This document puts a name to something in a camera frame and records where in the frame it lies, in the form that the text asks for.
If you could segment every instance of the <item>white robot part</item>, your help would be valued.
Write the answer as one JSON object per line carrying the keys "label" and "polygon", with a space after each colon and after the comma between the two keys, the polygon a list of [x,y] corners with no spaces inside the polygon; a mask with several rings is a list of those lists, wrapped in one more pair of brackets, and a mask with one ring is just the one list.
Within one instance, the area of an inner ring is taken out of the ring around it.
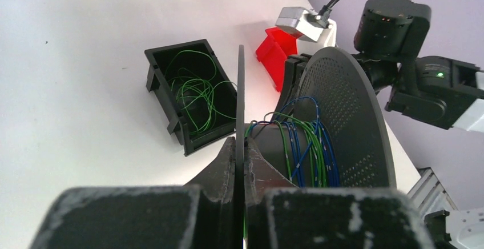
{"label": "white robot part", "polygon": [[312,41],[306,36],[296,40],[298,54],[314,55],[319,49],[328,46],[336,46],[336,22],[329,19],[329,27],[323,29],[317,42]]}
{"label": "white robot part", "polygon": [[316,12],[304,7],[283,7],[276,26],[296,38],[306,36],[313,42],[317,42],[323,28],[308,22],[309,15],[316,15]]}
{"label": "white robot part", "polygon": [[308,21],[310,15],[317,13],[303,7],[284,7],[276,21],[278,28],[297,38],[298,54],[313,55],[323,47],[336,45],[336,22],[329,19],[329,27],[323,29]]}
{"label": "white robot part", "polygon": [[446,220],[449,242],[458,249],[484,249],[484,208],[452,210]]}
{"label": "white robot part", "polygon": [[[484,90],[484,72],[476,72],[477,88]],[[484,132],[484,99],[476,99],[474,103],[462,114],[453,127],[467,131]]]}

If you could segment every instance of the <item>black cylinder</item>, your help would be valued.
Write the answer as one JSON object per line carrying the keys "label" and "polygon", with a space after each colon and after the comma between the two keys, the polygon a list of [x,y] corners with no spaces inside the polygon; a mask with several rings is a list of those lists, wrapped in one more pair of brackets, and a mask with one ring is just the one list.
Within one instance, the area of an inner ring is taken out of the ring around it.
{"label": "black cylinder", "polygon": [[398,66],[396,62],[389,61],[366,61],[360,63],[370,83],[378,93],[383,88],[392,85],[397,80]]}
{"label": "black cylinder", "polygon": [[[251,124],[245,124],[246,129],[250,126]],[[296,131],[299,138],[300,148],[304,150],[308,147],[308,142],[306,141],[304,130],[301,128],[296,128]],[[286,145],[288,147],[288,158],[291,163],[291,168],[294,169],[294,157],[291,151],[291,142],[289,140],[288,130],[285,126],[283,126],[283,132]],[[249,136],[254,139],[262,157],[267,160],[267,162],[270,163],[277,171],[279,171],[279,173],[289,179],[289,174],[285,161],[284,141],[281,136],[280,129],[275,125],[257,125],[252,129],[252,132]],[[311,180],[309,159],[305,159],[303,161],[302,169],[304,172],[304,182],[307,186],[310,187],[310,184],[313,180]],[[300,186],[297,178],[294,178],[293,183],[297,186]]]}
{"label": "black cylinder", "polygon": [[397,57],[413,17],[405,13],[410,0],[368,0],[354,36],[354,48],[372,59]]}

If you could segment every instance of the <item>lavender wall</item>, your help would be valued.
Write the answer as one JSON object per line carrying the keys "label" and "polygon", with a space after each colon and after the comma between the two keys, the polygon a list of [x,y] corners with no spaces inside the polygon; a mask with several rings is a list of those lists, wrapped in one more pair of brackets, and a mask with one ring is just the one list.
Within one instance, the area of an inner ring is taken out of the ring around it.
{"label": "lavender wall", "polygon": [[[309,0],[319,10],[329,0]],[[337,43],[354,54],[353,37],[367,0],[341,0],[331,18]],[[484,66],[484,0],[412,0],[432,8],[430,31],[420,56],[441,55]],[[383,108],[389,90],[380,93]],[[484,134],[433,126],[384,112],[417,167],[432,167],[459,209],[484,206]]]}

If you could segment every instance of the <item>blue wire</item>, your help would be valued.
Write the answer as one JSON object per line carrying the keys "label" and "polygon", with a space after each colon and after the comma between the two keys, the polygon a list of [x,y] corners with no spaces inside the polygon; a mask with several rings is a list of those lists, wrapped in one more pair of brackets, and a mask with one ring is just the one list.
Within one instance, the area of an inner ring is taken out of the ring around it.
{"label": "blue wire", "polygon": [[[292,138],[291,127],[289,126],[289,124],[287,122],[281,122],[281,123],[284,124],[284,125],[286,125],[286,127],[288,129],[289,141],[291,143],[291,150],[292,150],[292,158],[294,160],[294,167],[296,167],[296,164],[297,164],[297,160],[296,160],[297,159],[297,156],[296,156],[296,149],[295,149],[295,146],[294,146],[294,140]],[[297,176],[297,182],[301,186],[301,175],[299,174],[299,172],[296,173],[296,176]]]}
{"label": "blue wire", "polygon": [[[318,129],[315,128],[315,125],[313,125],[312,123],[311,123],[311,126],[314,127],[314,134],[316,135],[316,137],[318,138],[318,140],[320,140],[320,138],[319,138],[320,136],[319,136]],[[314,154],[316,156],[315,157],[315,159],[316,159],[316,166],[314,167],[314,175],[315,175],[314,186],[315,187],[318,187],[318,177],[319,177],[319,175],[318,175],[318,167],[317,167],[317,154],[316,154],[316,152],[314,152]]]}
{"label": "blue wire", "polygon": [[314,105],[316,106],[316,120],[319,121],[319,106],[317,104],[317,101],[313,97],[299,97],[293,99],[292,101],[286,103],[286,105],[279,111],[279,113],[283,113],[284,109],[286,109],[286,107],[288,107],[291,103],[300,101],[302,99],[310,99],[314,102]]}
{"label": "blue wire", "polygon": [[338,170],[338,166],[336,165],[336,157],[334,156],[333,147],[331,146],[331,141],[329,140],[329,135],[328,135],[326,128],[324,127],[323,123],[319,122],[319,125],[322,128],[322,133],[324,134],[324,137],[326,138],[326,141],[328,143],[329,152],[331,153],[331,159],[332,159],[333,169],[334,169],[334,178],[335,178],[335,181],[336,181],[335,185],[339,186],[340,185],[340,173],[339,173],[339,170]]}
{"label": "blue wire", "polygon": [[[319,132],[319,129],[320,129],[320,122],[312,122],[311,124],[314,125],[315,128],[318,129],[318,132]],[[334,173],[333,173],[333,170],[332,170],[332,166],[331,166],[331,161],[329,159],[329,153],[328,153],[328,149],[326,148],[326,145],[324,143],[324,140],[322,139],[322,137],[319,138],[320,140],[320,143],[321,143],[321,146],[322,146],[322,150],[323,150],[323,159],[324,159],[324,163],[325,163],[325,169],[328,173],[328,182],[329,182],[329,186],[330,187],[333,187],[334,186]]]}
{"label": "blue wire", "polygon": [[293,178],[294,178],[294,174],[296,173],[296,171],[297,171],[297,170],[299,170],[299,169],[300,169],[301,171],[303,170],[303,168],[302,168],[302,166],[301,166],[301,165],[302,165],[302,163],[303,163],[304,157],[306,157],[306,155],[308,154],[309,149],[311,148],[311,145],[313,145],[313,142],[310,142],[310,143],[308,144],[308,148],[306,148],[306,151],[304,151],[304,154],[302,155],[301,159],[300,159],[300,160],[299,160],[299,162],[298,162],[298,165],[299,165],[299,166],[298,166],[298,167],[296,167],[296,169],[294,170],[294,172],[292,172],[292,177],[293,177]]}
{"label": "blue wire", "polygon": [[254,129],[254,127],[256,127],[257,125],[261,124],[261,123],[267,123],[269,125],[273,124],[273,122],[267,122],[267,121],[259,121],[259,122],[256,122],[255,124],[251,125],[249,127],[249,134],[252,133],[252,129]]}
{"label": "blue wire", "polygon": [[[296,142],[296,151],[297,151],[297,163],[299,164],[299,166],[297,167],[301,167],[301,145],[299,144],[299,138],[297,136],[297,131],[296,131],[296,126],[294,125],[293,122],[289,122],[290,125],[292,126],[292,131],[294,132],[294,140]],[[301,176],[301,183],[300,183],[300,187],[305,187],[305,179],[304,179],[304,171],[302,168],[299,169],[299,174]]]}

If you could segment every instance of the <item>perforated panel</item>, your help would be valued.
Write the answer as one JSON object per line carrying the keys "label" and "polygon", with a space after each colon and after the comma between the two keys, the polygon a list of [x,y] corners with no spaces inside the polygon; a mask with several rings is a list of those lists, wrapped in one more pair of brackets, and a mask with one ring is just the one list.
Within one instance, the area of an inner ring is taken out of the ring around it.
{"label": "perforated panel", "polygon": [[[299,83],[301,82],[301,77],[298,77],[296,78],[296,81],[295,81],[295,84],[298,85]],[[297,98],[297,94],[298,94],[298,90],[297,89],[293,89],[291,91],[291,94],[288,98],[288,101],[292,101],[293,99],[296,99]],[[284,111],[293,111],[294,109],[294,103],[290,104]]]}
{"label": "perforated panel", "polygon": [[[396,186],[380,107],[365,73],[351,55],[336,47],[315,53],[301,78],[298,96],[318,101],[343,186]],[[310,100],[296,103],[294,111],[296,118],[314,120]]]}

